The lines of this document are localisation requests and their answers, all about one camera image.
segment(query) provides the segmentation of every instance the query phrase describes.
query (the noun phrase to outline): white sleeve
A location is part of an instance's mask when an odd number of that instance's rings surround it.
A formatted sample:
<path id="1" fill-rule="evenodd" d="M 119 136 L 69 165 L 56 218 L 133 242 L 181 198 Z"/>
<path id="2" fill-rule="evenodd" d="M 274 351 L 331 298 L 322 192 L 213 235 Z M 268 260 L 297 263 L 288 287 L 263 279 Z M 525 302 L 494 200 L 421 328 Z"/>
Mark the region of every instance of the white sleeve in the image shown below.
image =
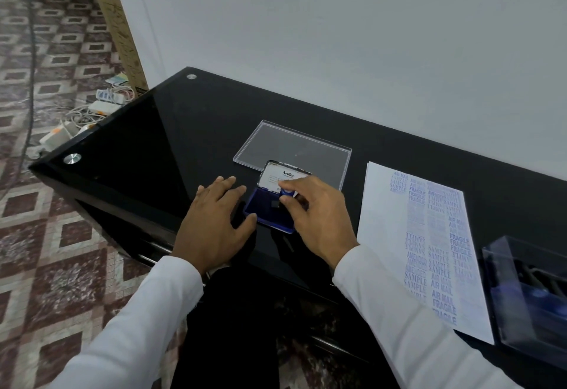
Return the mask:
<path id="1" fill-rule="evenodd" d="M 202 294 L 201 275 L 193 265 L 162 257 L 128 304 L 67 363 L 50 389 L 150 388 L 167 344 Z"/>
<path id="2" fill-rule="evenodd" d="M 333 282 L 372 328 L 401 388 L 520 387 L 407 292 L 371 249 L 350 250 Z"/>

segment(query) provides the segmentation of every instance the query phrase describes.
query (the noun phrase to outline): table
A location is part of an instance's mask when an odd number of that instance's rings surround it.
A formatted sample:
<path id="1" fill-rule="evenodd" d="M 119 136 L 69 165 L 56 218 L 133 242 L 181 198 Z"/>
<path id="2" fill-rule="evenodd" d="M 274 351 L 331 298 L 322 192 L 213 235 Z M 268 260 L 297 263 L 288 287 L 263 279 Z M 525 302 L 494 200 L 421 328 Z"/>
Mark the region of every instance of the table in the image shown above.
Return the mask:
<path id="1" fill-rule="evenodd" d="M 567 251 L 567 182 L 196 68 L 181 70 L 31 169 L 123 253 L 152 265 L 171 251 L 198 185 L 235 175 L 248 197 L 259 172 L 232 158 L 262 120 L 353 149 L 343 192 L 355 230 L 372 161 L 463 191 L 477 252 L 502 235 Z M 64 163 L 71 153 L 81 155 L 77 164 Z M 237 212 L 235 224 L 239 217 Z M 300 295 L 352 312 L 330 284 L 329 267 L 297 234 L 259 226 L 237 261 L 261 268 Z M 345 336 L 344 345 L 373 361 L 378 348 L 366 341 L 372 336 L 363 326 Z M 504 346 L 463 338 L 525 387 L 552 387 L 567 375 Z"/>

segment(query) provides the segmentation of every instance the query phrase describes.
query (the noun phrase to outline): black pants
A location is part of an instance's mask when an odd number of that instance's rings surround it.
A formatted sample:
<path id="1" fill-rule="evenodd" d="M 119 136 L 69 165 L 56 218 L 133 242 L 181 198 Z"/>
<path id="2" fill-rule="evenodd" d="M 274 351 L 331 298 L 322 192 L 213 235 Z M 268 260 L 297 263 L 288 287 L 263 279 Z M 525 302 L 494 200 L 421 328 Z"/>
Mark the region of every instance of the black pants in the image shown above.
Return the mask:
<path id="1" fill-rule="evenodd" d="M 268 277 L 246 265 L 215 272 L 187 327 L 172 389 L 279 388 Z"/>

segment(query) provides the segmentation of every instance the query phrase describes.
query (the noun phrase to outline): tiled floor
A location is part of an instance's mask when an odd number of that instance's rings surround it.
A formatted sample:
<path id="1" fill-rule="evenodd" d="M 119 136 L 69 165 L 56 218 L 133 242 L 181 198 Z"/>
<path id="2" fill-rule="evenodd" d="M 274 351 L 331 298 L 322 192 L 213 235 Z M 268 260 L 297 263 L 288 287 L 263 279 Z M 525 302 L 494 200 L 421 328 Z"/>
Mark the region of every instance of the tiled floor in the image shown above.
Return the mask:
<path id="1" fill-rule="evenodd" d="M 121 71 L 96 0 L 35 0 L 38 68 L 30 147 Z M 25 140 L 30 35 L 22 0 L 0 0 L 0 191 Z M 136 291 L 147 267 L 122 257 L 27 169 L 0 202 L 0 389 L 45 387 Z M 184 328 L 154 387 L 168 388 Z M 354 388 L 355 372 L 280 336 L 281 388 Z"/>

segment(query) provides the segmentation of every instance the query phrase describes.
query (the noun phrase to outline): clear plastic container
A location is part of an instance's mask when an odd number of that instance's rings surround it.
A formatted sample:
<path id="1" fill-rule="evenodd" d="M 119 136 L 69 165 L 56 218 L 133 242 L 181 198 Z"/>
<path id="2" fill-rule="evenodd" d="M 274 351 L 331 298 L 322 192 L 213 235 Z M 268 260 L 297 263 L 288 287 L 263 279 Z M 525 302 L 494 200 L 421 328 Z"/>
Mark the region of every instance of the clear plastic container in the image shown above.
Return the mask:
<path id="1" fill-rule="evenodd" d="M 567 257 L 508 236 L 483 257 L 501 342 L 567 370 Z"/>
<path id="2" fill-rule="evenodd" d="M 351 152 L 344 146 L 263 120 L 232 160 L 262 171 L 273 159 L 309 171 L 340 191 Z"/>

